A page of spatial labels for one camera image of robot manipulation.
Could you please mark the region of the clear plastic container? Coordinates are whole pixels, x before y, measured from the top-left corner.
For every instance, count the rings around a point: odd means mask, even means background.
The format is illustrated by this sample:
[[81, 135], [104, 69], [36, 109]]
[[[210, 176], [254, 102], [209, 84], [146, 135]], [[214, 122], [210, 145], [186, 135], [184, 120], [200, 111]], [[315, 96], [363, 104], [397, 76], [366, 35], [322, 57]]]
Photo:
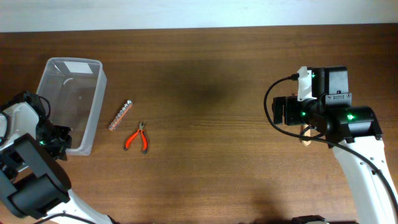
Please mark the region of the clear plastic container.
[[47, 61], [36, 94], [50, 102], [52, 124], [71, 129], [68, 155], [91, 154], [106, 84], [99, 60], [53, 57]]

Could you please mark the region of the orange socket bit rail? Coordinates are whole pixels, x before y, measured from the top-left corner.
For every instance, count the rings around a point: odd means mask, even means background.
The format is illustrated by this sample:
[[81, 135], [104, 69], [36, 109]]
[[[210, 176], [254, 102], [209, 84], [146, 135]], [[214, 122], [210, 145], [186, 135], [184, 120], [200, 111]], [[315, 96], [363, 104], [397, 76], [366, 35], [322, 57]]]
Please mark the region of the orange socket bit rail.
[[123, 107], [119, 110], [118, 114], [115, 116], [111, 124], [108, 126], [108, 129], [110, 131], [114, 131], [131, 108], [132, 108], [132, 101], [127, 100], [123, 105]]

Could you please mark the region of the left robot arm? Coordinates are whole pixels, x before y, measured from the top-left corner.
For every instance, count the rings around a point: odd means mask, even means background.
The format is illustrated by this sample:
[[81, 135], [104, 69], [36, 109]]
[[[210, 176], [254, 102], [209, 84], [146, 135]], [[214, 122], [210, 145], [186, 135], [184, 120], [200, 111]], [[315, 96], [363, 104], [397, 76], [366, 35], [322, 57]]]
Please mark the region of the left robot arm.
[[50, 103], [23, 91], [1, 106], [1, 202], [37, 223], [114, 223], [72, 190], [57, 162], [66, 160], [70, 128], [51, 123]]

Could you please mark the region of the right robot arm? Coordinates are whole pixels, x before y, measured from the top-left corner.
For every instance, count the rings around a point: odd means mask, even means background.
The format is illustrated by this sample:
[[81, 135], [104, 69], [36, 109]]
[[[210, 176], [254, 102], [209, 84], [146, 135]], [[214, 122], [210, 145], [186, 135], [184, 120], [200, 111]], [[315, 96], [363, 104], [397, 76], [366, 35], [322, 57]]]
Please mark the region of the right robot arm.
[[278, 96], [266, 110], [274, 129], [301, 125], [282, 134], [328, 145], [348, 181], [360, 223], [397, 223], [397, 191], [389, 173], [382, 130], [368, 106], [352, 105], [348, 69], [301, 67], [287, 77], [298, 83], [295, 96]]

